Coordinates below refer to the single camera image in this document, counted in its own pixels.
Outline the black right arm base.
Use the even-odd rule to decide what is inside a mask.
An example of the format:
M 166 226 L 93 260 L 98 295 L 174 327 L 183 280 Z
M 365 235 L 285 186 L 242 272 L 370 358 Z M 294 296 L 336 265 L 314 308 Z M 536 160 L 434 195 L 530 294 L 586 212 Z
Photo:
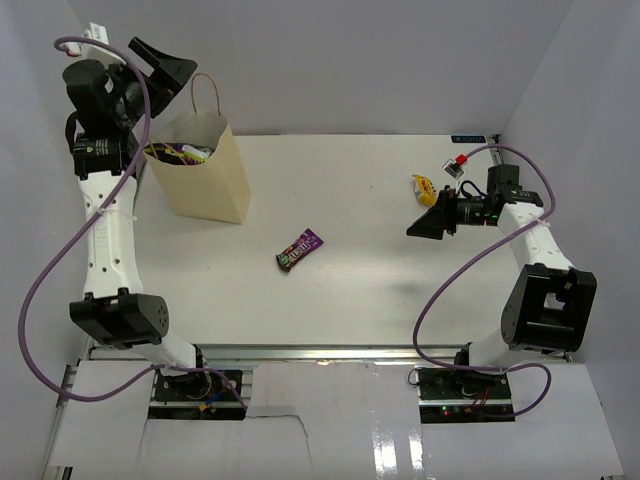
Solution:
M 407 381 L 416 389 L 423 425 L 515 420 L 505 374 L 416 367 L 409 372 Z

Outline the large dark blue candy bag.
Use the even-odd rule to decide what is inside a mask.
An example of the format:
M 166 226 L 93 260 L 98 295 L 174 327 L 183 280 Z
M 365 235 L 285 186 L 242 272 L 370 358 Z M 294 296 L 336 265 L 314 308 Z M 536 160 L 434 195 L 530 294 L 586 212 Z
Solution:
M 159 142 L 148 144 L 144 153 L 165 164 L 194 166 L 205 163 L 214 150 L 188 143 Z

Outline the brown purple M&M's packet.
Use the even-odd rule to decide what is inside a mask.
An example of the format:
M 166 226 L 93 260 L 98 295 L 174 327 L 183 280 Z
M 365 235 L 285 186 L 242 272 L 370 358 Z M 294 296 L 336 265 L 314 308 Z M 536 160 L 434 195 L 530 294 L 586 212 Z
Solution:
M 307 228 L 291 245 L 275 256 L 276 263 L 281 271 L 289 273 L 297 263 L 323 245 L 324 241 Z

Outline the small yellow snack packet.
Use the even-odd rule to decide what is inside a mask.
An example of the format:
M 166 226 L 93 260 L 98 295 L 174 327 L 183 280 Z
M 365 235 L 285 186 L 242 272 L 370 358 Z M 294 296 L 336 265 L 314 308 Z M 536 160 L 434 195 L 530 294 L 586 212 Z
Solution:
M 414 174 L 412 180 L 414 182 L 414 196 L 417 202 L 427 208 L 434 206 L 439 193 L 431 180 L 418 174 Z

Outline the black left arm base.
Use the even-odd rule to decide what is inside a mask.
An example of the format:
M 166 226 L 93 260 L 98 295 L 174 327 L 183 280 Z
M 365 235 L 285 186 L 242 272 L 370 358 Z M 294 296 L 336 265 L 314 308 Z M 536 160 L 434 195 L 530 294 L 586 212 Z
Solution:
M 242 394 L 243 372 L 223 370 L 232 389 Z M 216 374 L 183 376 L 157 374 L 152 388 L 148 418 L 153 420 L 240 421 L 243 407 Z

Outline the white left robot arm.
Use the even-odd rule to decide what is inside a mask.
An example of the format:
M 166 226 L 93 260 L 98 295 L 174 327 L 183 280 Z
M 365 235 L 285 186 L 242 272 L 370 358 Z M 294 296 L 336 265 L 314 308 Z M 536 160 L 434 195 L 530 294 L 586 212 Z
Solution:
M 211 387 L 201 351 L 170 329 L 166 301 L 146 294 L 138 273 L 133 210 L 146 169 L 139 121 L 158 116 L 194 74 L 193 60 L 157 50 L 138 37 L 129 48 L 152 68 L 136 75 L 118 54 L 92 43 L 62 74 L 75 107 L 65 127 L 87 220 L 88 267 L 72 321 L 97 343 L 132 350 L 177 376 L 199 399 Z

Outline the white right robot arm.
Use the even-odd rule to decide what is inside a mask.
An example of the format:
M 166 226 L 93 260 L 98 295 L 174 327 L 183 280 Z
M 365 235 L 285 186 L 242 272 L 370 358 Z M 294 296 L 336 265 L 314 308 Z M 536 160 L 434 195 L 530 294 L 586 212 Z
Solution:
M 456 354 L 453 390 L 472 399 L 498 374 L 528 359 L 578 351 L 594 302 L 597 280 L 577 269 L 553 238 L 540 196 L 499 186 L 485 197 L 463 198 L 447 188 L 408 227 L 410 237 L 440 240 L 460 226 L 495 226 L 520 269 L 499 327 Z

